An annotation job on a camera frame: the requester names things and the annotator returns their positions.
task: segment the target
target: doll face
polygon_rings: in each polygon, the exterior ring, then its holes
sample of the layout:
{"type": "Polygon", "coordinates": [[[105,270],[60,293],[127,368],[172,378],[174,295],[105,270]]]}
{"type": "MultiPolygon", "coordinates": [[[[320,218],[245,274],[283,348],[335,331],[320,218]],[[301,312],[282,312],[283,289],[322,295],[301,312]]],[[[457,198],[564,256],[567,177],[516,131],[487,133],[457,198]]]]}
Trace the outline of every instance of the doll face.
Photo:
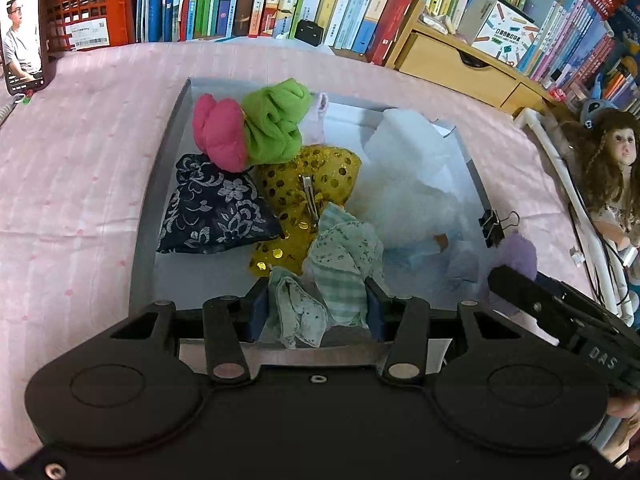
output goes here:
{"type": "Polygon", "coordinates": [[[607,133],[606,148],[619,164],[631,166],[636,161],[636,138],[631,128],[607,133]]]}

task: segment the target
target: green scrunchie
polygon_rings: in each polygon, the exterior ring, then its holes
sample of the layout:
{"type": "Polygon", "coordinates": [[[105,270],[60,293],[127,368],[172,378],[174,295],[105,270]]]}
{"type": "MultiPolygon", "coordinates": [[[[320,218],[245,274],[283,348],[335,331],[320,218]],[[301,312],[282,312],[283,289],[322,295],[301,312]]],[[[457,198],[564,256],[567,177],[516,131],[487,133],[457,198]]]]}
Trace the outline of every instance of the green scrunchie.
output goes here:
{"type": "Polygon", "coordinates": [[[249,164],[289,162],[302,147],[298,123],[311,105],[309,90],[290,78],[244,96],[244,137],[249,164]]]}

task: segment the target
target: pink fabric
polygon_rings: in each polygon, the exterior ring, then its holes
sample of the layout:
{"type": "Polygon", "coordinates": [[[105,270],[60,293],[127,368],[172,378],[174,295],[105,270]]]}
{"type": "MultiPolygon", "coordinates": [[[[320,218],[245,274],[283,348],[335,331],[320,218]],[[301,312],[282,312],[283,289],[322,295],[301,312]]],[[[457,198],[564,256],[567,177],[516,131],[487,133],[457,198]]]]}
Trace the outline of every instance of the pink fabric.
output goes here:
{"type": "Polygon", "coordinates": [[[219,168],[233,173],[246,169],[244,115],[233,99],[219,102],[201,95],[193,109],[193,140],[198,149],[219,168]]]}
{"type": "Polygon", "coordinates": [[[275,84],[407,107],[455,124],[501,217],[517,210],[538,269],[588,291],[545,155],[511,118],[386,68],[253,45],[148,43],[69,54],[0,130],[0,461],[38,449],[24,387],[127,315],[140,208],[185,79],[275,84]]]}

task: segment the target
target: barcode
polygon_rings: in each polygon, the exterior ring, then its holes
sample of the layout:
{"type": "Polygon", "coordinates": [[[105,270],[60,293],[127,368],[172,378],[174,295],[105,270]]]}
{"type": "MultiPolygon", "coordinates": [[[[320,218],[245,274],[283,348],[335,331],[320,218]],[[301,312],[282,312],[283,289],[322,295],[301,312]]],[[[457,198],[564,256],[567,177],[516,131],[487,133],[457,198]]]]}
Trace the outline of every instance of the barcode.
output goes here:
{"type": "Polygon", "coordinates": [[[94,38],[92,40],[76,41],[76,48],[80,46],[93,45],[96,43],[107,43],[107,38],[94,38]]]}

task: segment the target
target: drawer handle cutout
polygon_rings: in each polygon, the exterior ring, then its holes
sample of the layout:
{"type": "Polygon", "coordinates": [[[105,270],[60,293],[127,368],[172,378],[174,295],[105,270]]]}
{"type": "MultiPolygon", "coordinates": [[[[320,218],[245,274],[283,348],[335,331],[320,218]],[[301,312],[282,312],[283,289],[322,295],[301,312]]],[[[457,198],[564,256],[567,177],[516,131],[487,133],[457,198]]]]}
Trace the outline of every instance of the drawer handle cutout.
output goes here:
{"type": "Polygon", "coordinates": [[[488,63],[478,59],[477,57],[472,56],[471,54],[467,54],[466,52],[462,52],[458,50],[458,55],[460,56],[460,61],[471,68],[486,68],[489,66],[488,63]]]}

